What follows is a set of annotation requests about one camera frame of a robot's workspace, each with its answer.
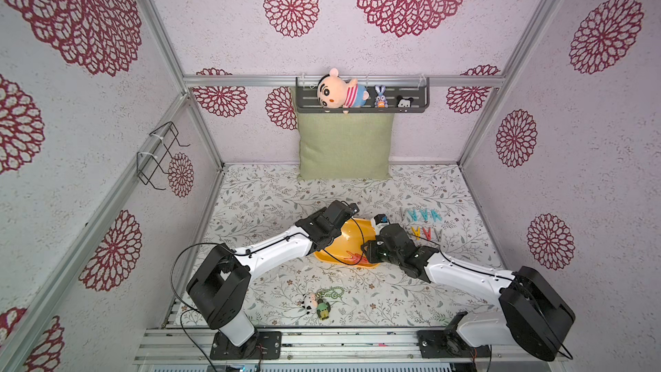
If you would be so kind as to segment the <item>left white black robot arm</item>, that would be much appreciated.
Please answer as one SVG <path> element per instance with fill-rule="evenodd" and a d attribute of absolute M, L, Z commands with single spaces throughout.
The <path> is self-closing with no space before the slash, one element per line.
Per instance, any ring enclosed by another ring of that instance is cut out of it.
<path fill-rule="evenodd" d="M 189 280 L 186 293 L 210 329 L 220 331 L 237 348 L 245 346 L 256 336 L 243 310 L 251 280 L 291 260 L 323 251 L 358 211 L 355 203 L 333 201 L 261 243 L 237 250 L 218 244 Z"/>

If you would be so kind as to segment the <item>aluminium front rail frame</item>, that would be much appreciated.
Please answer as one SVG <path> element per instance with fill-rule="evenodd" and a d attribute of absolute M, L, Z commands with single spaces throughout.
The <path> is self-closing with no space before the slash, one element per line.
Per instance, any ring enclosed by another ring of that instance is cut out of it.
<path fill-rule="evenodd" d="M 562 356 L 552 362 L 535 359 L 507 345 L 460 350 L 442 349 L 440 328 L 412 327 L 270 327 L 265 355 L 248 359 L 224 356 L 215 333 L 199 327 L 145 332 L 132 371 L 572 371 Z"/>

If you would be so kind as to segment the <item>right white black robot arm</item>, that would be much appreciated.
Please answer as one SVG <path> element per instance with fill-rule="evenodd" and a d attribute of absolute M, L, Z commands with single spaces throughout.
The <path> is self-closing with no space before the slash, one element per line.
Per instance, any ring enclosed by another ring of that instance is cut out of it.
<path fill-rule="evenodd" d="M 463 290 L 498 307 L 461 315 L 454 330 L 465 344 L 517 345 L 546 362 L 559 355 L 573 358 L 564 341 L 576 315 L 538 270 L 496 270 L 453 258 L 438 246 L 417 245 L 398 224 L 379 225 L 361 251 L 372 264 L 396 265 L 409 277 Z"/>

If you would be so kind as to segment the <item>cow plush keychain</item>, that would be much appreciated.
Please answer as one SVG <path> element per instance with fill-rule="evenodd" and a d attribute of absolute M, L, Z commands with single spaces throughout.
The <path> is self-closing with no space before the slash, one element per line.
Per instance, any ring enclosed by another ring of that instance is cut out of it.
<path fill-rule="evenodd" d="M 318 300 L 316 294 L 314 293 L 305 294 L 302 298 L 301 306 L 305 314 L 316 313 L 318 307 Z"/>

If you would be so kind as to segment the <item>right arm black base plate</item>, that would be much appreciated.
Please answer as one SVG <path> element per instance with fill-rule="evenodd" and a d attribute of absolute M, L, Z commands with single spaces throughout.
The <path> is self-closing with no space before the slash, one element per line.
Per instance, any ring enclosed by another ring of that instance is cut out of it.
<path fill-rule="evenodd" d="M 418 347 L 424 359 L 433 358 L 489 358 L 488 345 L 473 347 L 451 330 L 420 330 L 417 332 Z"/>

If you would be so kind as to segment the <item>small blue bunny figure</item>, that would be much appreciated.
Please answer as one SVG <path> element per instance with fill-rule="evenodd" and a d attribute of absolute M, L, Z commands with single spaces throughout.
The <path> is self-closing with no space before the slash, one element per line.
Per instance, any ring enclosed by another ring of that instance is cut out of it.
<path fill-rule="evenodd" d="M 385 85 L 376 85 L 375 91 L 377 96 L 375 98 L 375 107 L 379 109 L 385 109 L 388 107 L 388 101 L 385 95 L 387 87 Z"/>

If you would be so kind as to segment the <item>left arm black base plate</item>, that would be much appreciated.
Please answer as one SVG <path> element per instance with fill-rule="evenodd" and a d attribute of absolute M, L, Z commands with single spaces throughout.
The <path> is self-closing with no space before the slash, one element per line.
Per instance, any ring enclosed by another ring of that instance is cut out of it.
<path fill-rule="evenodd" d="M 236 346 L 227 336 L 217 332 L 214 336 L 210 359 L 228 360 L 277 360 L 282 349 L 282 333 L 256 330 L 242 345 Z"/>

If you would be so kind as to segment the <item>dark metal wall shelf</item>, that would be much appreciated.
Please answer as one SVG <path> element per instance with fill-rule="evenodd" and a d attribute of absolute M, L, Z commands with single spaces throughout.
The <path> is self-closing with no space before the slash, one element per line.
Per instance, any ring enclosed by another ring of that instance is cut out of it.
<path fill-rule="evenodd" d="M 326 89 L 324 82 L 318 80 L 307 84 L 303 79 L 296 79 L 293 88 L 294 106 L 303 114 L 415 114 L 423 113 L 430 105 L 430 81 L 427 77 L 417 77 L 412 81 L 387 79 L 370 85 L 368 80 L 357 81 L 354 87 L 346 88 L 346 97 L 341 104 L 340 98 L 319 98 L 318 87 Z"/>

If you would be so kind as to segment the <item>green square pillow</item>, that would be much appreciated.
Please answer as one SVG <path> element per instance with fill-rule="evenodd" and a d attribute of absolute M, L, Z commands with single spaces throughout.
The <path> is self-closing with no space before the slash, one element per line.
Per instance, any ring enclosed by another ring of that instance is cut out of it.
<path fill-rule="evenodd" d="M 389 179 L 393 114 L 299 114 L 300 178 Z"/>

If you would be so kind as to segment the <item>black white mouse figure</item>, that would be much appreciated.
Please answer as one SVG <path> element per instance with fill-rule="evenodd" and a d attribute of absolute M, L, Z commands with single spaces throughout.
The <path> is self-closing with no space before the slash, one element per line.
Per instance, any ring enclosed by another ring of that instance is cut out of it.
<path fill-rule="evenodd" d="M 404 96 L 398 96 L 397 97 L 397 107 L 400 109 L 409 109 L 412 107 L 414 103 L 414 98 L 413 97 L 404 97 Z"/>

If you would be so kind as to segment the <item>yellow plastic storage box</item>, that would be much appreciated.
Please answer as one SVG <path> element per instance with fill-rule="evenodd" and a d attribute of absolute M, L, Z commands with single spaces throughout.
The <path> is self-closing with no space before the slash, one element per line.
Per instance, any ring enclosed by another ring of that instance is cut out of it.
<path fill-rule="evenodd" d="M 378 266 L 378 263 L 373 264 L 368 262 L 361 247 L 367 241 L 375 240 L 375 237 L 375 227 L 371 220 L 349 220 L 344 224 L 341 235 L 337 237 L 330 246 L 327 246 L 323 251 L 316 251 L 313 255 L 317 260 L 329 264 L 373 269 Z M 348 251 L 351 251 L 352 253 L 362 253 L 366 262 L 361 265 L 349 265 L 346 262 Z"/>

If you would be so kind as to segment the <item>pink boy plush doll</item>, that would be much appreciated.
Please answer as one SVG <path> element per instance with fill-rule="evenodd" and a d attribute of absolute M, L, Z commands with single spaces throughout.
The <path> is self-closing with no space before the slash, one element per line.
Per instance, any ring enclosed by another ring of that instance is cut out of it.
<path fill-rule="evenodd" d="M 370 99 L 370 94 L 367 87 L 358 84 L 356 79 L 346 82 L 340 78 L 337 68 L 332 68 L 318 81 L 317 98 L 323 108 L 343 108 L 347 114 L 348 109 L 364 106 Z"/>

